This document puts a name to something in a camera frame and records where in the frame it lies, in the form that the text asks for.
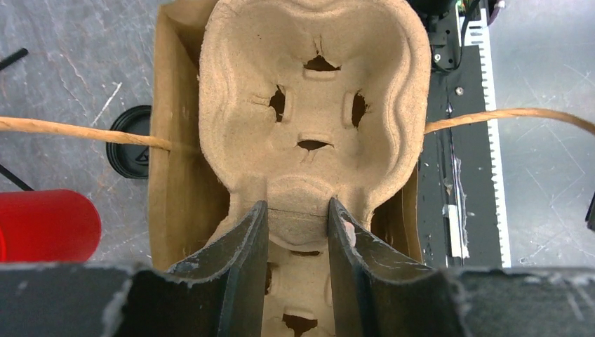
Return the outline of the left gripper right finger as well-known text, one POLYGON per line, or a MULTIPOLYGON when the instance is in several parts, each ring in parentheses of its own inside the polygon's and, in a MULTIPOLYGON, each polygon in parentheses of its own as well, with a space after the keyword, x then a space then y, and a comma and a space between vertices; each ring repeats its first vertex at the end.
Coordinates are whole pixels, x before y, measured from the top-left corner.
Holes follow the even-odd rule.
POLYGON ((343 204, 328 205, 328 253, 337 336, 433 336, 431 268, 364 229, 343 204))

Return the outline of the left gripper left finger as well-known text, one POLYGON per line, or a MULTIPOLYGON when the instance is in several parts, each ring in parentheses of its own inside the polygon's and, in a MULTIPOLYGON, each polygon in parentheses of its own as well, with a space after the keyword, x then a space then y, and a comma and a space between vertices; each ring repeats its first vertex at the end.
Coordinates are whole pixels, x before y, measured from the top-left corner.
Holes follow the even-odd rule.
POLYGON ((260 336, 268 242, 267 204, 257 201, 229 232, 171 265, 187 287, 174 336, 260 336))

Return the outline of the green paper bag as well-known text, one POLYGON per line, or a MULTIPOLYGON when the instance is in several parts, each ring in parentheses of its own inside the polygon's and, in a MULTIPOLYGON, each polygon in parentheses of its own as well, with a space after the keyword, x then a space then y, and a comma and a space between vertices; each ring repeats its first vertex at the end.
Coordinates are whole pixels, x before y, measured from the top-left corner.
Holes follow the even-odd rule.
MULTIPOLYGON (((149 238, 153 264, 165 269, 213 242, 227 217, 230 195, 203 155, 199 138, 199 60, 208 19, 219 1, 163 5, 155 29, 154 106, 150 134, 137 136, 69 124, 4 117, 1 129, 146 145, 149 164, 149 238)), ((425 123, 424 135, 448 127, 425 123)), ((382 211, 414 213, 415 168, 406 184, 373 214, 370 227, 414 261, 422 258, 415 218, 387 220, 382 211)))

